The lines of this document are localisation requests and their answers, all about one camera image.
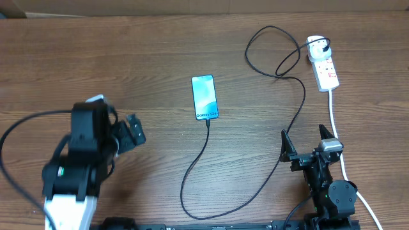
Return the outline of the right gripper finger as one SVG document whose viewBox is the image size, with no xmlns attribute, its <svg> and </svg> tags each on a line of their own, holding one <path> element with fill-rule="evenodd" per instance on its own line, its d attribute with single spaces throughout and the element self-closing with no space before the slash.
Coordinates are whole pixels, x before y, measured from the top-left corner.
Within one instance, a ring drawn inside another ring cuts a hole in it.
<svg viewBox="0 0 409 230">
<path fill-rule="evenodd" d="M 334 135 L 323 124 L 319 124 L 321 140 L 333 139 Z"/>
<path fill-rule="evenodd" d="M 281 140 L 282 140 L 282 147 L 281 147 L 281 162 L 289 162 L 291 159 L 298 155 L 289 135 L 285 129 L 281 131 Z"/>
</svg>

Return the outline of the Samsung Galaxy smartphone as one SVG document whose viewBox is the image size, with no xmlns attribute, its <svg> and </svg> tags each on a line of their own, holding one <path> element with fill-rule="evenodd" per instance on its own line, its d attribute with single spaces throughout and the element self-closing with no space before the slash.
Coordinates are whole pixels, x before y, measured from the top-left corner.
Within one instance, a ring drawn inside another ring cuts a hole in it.
<svg viewBox="0 0 409 230">
<path fill-rule="evenodd" d="M 191 78 L 194 110 L 197 120 L 217 119 L 219 109 L 212 75 Z"/>
</svg>

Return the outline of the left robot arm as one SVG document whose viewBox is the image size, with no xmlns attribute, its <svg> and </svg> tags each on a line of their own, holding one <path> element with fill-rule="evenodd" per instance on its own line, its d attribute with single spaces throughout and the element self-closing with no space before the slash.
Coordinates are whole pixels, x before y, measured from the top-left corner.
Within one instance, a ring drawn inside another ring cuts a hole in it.
<svg viewBox="0 0 409 230">
<path fill-rule="evenodd" d="M 101 184 L 120 154 L 146 142 L 140 119 L 110 121 L 115 110 L 104 100 L 76 103 L 71 132 L 42 171 L 46 229 L 89 229 Z"/>
</svg>

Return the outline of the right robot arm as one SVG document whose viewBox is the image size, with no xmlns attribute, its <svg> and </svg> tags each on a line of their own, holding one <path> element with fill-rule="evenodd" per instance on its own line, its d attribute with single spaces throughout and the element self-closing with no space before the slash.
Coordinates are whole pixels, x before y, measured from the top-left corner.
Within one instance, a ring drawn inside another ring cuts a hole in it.
<svg viewBox="0 0 409 230">
<path fill-rule="evenodd" d="M 289 162 L 291 171 L 302 171 L 310 195 L 287 216 L 283 229 L 360 229 L 350 216 L 355 213 L 357 186 L 349 180 L 333 180 L 329 166 L 340 161 L 344 145 L 320 124 L 321 141 L 311 153 L 297 153 L 287 131 L 281 132 L 281 162 Z M 291 223 L 290 219 L 308 200 L 314 203 L 314 213 Z"/>
</svg>

